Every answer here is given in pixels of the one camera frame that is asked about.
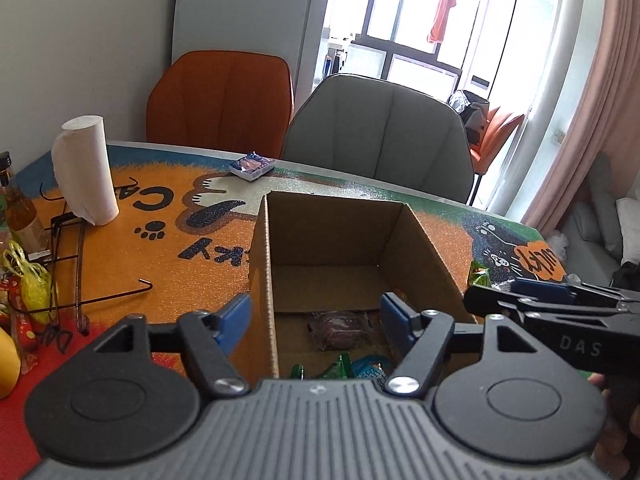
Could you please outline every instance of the bag on chair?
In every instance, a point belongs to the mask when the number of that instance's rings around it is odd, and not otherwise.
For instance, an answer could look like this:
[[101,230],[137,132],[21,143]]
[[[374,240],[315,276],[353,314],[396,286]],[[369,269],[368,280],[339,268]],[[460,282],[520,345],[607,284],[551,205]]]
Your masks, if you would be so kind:
[[480,144],[480,135],[489,117],[489,101],[469,90],[458,90],[449,97],[447,104],[462,119],[469,144]]

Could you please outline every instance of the table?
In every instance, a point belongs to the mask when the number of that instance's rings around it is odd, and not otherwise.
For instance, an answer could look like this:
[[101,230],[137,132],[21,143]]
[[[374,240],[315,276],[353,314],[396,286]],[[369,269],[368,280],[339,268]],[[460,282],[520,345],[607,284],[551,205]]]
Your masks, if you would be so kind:
[[[248,183],[226,172],[241,155],[135,142],[112,142],[110,165],[120,214],[103,227],[88,227],[82,264],[82,298],[97,298],[143,288],[153,289],[84,308],[91,333],[75,334],[66,355],[54,346],[40,350],[38,366],[0,400],[0,478],[16,478],[37,462],[22,424],[22,404],[33,385],[73,352],[124,315],[141,312],[149,322],[172,322],[183,312],[217,310],[238,292],[248,290],[248,249],[262,196],[270,190],[327,194],[351,198],[395,200],[414,210],[461,291],[471,260],[491,269],[501,282],[515,276],[560,280],[558,259],[540,234],[529,227],[422,192],[353,175],[279,162],[276,169]],[[50,155],[18,174],[22,190],[34,200],[43,224],[62,213]],[[65,228],[59,256],[75,254],[75,228]],[[73,261],[58,264],[61,303],[74,301]],[[242,362],[256,349],[242,348],[232,361]],[[160,356],[168,366],[172,356]]]

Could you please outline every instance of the yellow object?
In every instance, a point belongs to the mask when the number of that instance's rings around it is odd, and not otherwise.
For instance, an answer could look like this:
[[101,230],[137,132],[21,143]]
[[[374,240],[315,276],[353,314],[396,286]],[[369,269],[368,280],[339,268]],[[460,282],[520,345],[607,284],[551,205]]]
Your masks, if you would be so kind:
[[0,399],[9,395],[20,376],[20,358],[14,340],[0,328]]
[[[9,248],[2,253],[4,266],[20,277],[20,296],[27,310],[49,308],[51,292],[51,273],[40,264],[32,264],[24,254],[22,247],[14,240],[9,241]],[[38,323],[50,321],[49,312],[31,314]]]

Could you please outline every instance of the bottle cap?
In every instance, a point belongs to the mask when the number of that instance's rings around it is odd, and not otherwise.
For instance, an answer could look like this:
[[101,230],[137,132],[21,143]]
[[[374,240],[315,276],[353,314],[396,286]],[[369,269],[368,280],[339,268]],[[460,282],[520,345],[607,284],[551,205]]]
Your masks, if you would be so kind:
[[0,153],[0,171],[6,170],[11,166],[11,156],[9,152]]

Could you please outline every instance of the orange chair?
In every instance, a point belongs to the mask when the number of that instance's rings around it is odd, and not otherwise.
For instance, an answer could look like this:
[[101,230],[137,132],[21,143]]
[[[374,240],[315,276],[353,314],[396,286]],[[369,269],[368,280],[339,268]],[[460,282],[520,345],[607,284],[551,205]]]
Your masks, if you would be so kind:
[[287,63],[275,56],[189,52],[146,105],[146,140],[278,158],[293,109]]
[[474,204],[482,177],[485,176],[489,166],[510,135],[524,122],[524,115],[504,112],[498,107],[489,111],[487,122],[488,125],[480,137],[480,144],[477,146],[472,144],[469,148],[471,162],[474,165],[474,173],[478,176],[474,190],[471,193],[469,205]]

